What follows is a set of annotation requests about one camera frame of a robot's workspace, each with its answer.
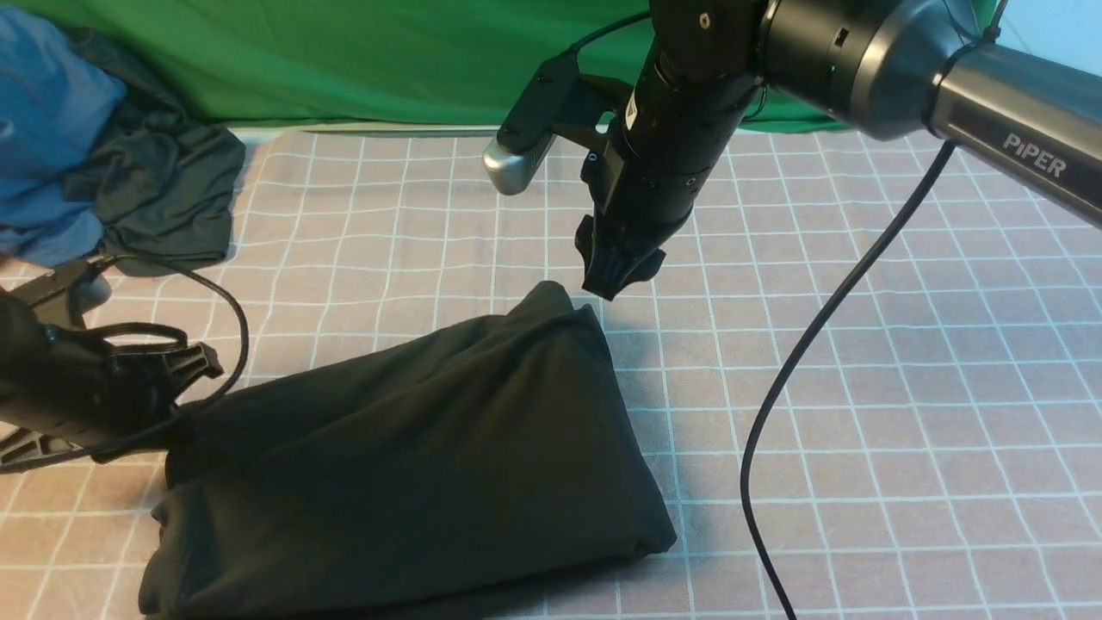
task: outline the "green backdrop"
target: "green backdrop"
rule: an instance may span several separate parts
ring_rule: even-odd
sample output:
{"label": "green backdrop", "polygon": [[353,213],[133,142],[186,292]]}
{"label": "green backdrop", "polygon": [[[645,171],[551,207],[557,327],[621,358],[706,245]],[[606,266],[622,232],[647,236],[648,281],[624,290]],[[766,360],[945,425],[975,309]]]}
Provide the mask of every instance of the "green backdrop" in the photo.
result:
{"label": "green backdrop", "polygon": [[[8,0],[127,44],[209,120],[498,123],[536,67],[646,0]],[[996,0],[973,0],[981,22]],[[635,81],[642,23],[588,47],[588,73]],[[835,123],[770,95],[756,129]]]}

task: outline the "black cable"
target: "black cable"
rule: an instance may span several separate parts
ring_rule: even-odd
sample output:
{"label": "black cable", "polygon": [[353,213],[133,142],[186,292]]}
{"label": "black cable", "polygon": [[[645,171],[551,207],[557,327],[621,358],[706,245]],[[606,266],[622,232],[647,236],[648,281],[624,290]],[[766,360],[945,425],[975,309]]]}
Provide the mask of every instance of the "black cable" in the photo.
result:
{"label": "black cable", "polygon": [[988,43],[994,43],[995,40],[997,40],[998,36],[1003,33],[1003,29],[1000,28],[1000,24],[1003,22],[1003,13],[1006,12],[1006,6],[1008,3],[1009,0],[1001,0],[998,2],[998,6],[995,7],[995,13],[991,18],[991,25],[988,25],[987,29],[983,31],[983,37]]}
{"label": "black cable", "polygon": [[622,30],[622,29],[625,29],[625,28],[627,28],[627,26],[629,26],[631,24],[641,22],[642,20],[645,20],[645,19],[647,19],[649,17],[650,17],[650,11],[642,11],[642,12],[636,13],[634,15],[626,17],[626,18],[619,20],[619,21],[613,22],[613,23],[611,23],[611,24],[602,28],[601,30],[595,30],[595,31],[591,32],[590,34],[586,34],[585,36],[579,39],[576,42],[574,42],[573,45],[571,45],[570,47],[566,48],[565,53],[566,54],[572,54],[572,55],[576,56],[577,54],[580,54],[582,52],[583,47],[585,47],[590,43],[593,43],[597,39],[601,39],[603,36],[607,36],[609,34],[616,32],[617,30]]}
{"label": "black cable", "polygon": [[758,99],[758,107],[753,112],[750,112],[749,116],[744,118],[743,122],[746,122],[747,120],[754,120],[755,118],[757,118],[758,115],[765,111],[765,105],[768,101],[769,101],[769,86],[766,85],[761,87],[761,97]]}
{"label": "black cable", "polygon": [[785,614],[789,620],[796,620],[796,611],[792,609],[792,603],[788,599],[788,595],[785,592],[785,587],[780,583],[780,578],[777,576],[777,569],[773,566],[773,561],[769,559],[769,552],[765,547],[765,542],[761,540],[761,532],[758,530],[757,521],[754,519],[754,508],[750,504],[750,466],[754,461],[754,452],[757,448],[758,439],[761,438],[761,432],[765,428],[766,420],[769,417],[769,413],[773,411],[774,405],[780,398],[780,393],[785,390],[785,384],[788,383],[789,378],[792,377],[792,372],[796,371],[797,366],[800,363],[800,359],[807,353],[811,344],[814,341],[819,333],[827,326],[827,322],[830,320],[831,316],[838,309],[842,301],[845,300],[850,291],[857,285],[857,282],[865,276],[868,269],[876,262],[876,259],[884,253],[884,250],[888,248],[903,227],[910,219],[910,216],[915,214],[922,200],[926,199],[927,194],[930,193],[930,188],[933,187],[933,183],[937,182],[938,176],[941,175],[941,171],[944,170],[946,164],[949,162],[949,157],[953,154],[957,145],[952,142],[946,142],[942,144],[941,150],[938,152],[938,156],[934,157],[933,163],[930,164],[929,170],[926,171],[926,175],[915,187],[915,192],[907,198],[907,202],[899,209],[899,213],[892,219],[888,227],[884,229],[876,242],[868,248],[857,264],[854,265],[850,274],[842,280],[842,283],[834,291],[834,294],[830,296],[825,304],[823,304],[822,309],[815,315],[814,320],[808,326],[807,331],[800,337],[799,342],[796,344],[796,348],[792,349],[791,355],[785,361],[785,365],[780,368],[780,372],[777,374],[777,379],[774,380],[773,387],[769,388],[769,393],[766,395],[765,401],[761,403],[761,409],[758,411],[757,417],[754,418],[754,426],[750,427],[749,436],[746,438],[746,452],[743,454],[743,464],[741,474],[739,490],[742,493],[743,512],[746,514],[746,525],[750,531],[750,537],[754,539],[754,547],[757,550],[758,557],[761,559],[761,565],[765,567],[766,575],[769,576],[769,581],[773,584],[774,590],[777,592],[777,598],[780,599],[781,607],[785,608]]}
{"label": "black cable", "polygon": [[214,394],[207,396],[206,399],[197,403],[195,406],[188,409],[185,413],[179,416],[155,424],[129,437],[123,437],[121,439],[116,439],[114,442],[107,442],[105,444],[100,444],[99,446],[91,446],[88,448],[80,448],[77,450],[63,453],[60,455],[51,455],[48,457],[41,457],[37,459],[30,459],[26,461],[17,461],[13,464],[9,464],[7,466],[0,467],[0,476],[8,474],[23,474],[26,471],[41,469],[44,467],[75,461],[84,457],[96,457],[107,453],[129,450],[134,446],[141,445],[143,442],[150,439],[151,437],[155,437],[166,431],[170,431],[177,424],[190,421],[196,416],[206,413],[206,411],[209,410],[212,405],[214,405],[219,399],[222,399],[230,390],[233,390],[234,385],[237,384],[238,380],[241,379],[241,376],[245,374],[245,366],[248,362],[249,358],[249,322],[248,318],[245,316],[245,308],[241,307],[241,304],[236,298],[234,298],[234,295],[230,294],[229,291],[216,284],[208,278],[205,278],[192,271],[191,269],[185,269],[171,260],[165,260],[156,255],[147,255],[141,253],[108,255],[101,259],[98,262],[98,265],[100,265],[104,270],[106,270],[122,260],[142,260],[144,262],[151,262],[153,264],[158,264],[171,271],[175,271],[190,280],[198,282],[199,284],[214,291],[218,296],[226,300],[226,302],[229,303],[229,306],[234,309],[234,316],[237,317],[237,324],[240,327],[241,352],[237,357],[237,365],[234,367],[234,370],[229,373],[229,377],[226,378],[226,381],[224,381],[222,385],[218,387],[218,390],[216,390]]}

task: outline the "grid pattern tablecloth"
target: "grid pattern tablecloth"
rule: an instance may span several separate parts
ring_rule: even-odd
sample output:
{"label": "grid pattern tablecloth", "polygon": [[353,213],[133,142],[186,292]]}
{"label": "grid pattern tablecloth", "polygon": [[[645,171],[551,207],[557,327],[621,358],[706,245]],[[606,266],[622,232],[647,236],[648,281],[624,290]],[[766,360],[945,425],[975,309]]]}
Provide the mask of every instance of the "grid pattern tablecloth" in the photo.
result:
{"label": "grid pattern tablecloth", "polygon": [[[291,133],[256,149],[239,246],[206,273],[245,304],[247,383],[501,313],[542,279],[594,303],[680,541],[519,617],[777,617],[737,503],[782,357],[938,144],[739,134],[651,283],[577,289],[583,152],[525,194],[482,139]],[[796,373],[754,475],[801,618],[1102,618],[1102,232],[970,156]],[[11,286],[35,270],[9,262]],[[94,324],[154,320],[237,355],[228,308],[180,276],[111,278]],[[191,396],[209,392],[210,385]],[[156,457],[0,479],[4,618],[137,618]]]}

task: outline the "blue cloth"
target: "blue cloth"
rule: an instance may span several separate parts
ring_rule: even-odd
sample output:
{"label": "blue cloth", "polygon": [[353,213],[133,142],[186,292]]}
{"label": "blue cloth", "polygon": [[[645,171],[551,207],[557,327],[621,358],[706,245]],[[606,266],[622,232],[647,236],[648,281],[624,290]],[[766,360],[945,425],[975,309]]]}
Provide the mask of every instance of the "blue cloth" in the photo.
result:
{"label": "blue cloth", "polygon": [[0,6],[0,253],[53,267],[95,249],[91,203],[62,198],[126,86],[48,21]]}

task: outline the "folded black cloth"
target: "folded black cloth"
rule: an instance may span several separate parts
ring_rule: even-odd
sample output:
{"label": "folded black cloth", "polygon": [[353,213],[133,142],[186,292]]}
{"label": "folded black cloth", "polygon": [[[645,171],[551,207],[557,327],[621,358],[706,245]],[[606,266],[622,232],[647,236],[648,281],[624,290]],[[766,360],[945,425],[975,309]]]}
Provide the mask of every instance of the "folded black cloth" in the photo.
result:
{"label": "folded black cloth", "polygon": [[[87,161],[63,178],[68,200],[95,203],[108,253],[150,253],[188,269],[229,252],[234,185],[245,144],[222,126],[191,118],[184,105],[125,47],[89,29],[69,32],[85,61],[126,84]],[[130,275],[170,272],[127,260]]]}
{"label": "folded black cloth", "polygon": [[593,309],[552,282],[193,431],[153,511],[156,620],[484,618],[676,542]]}

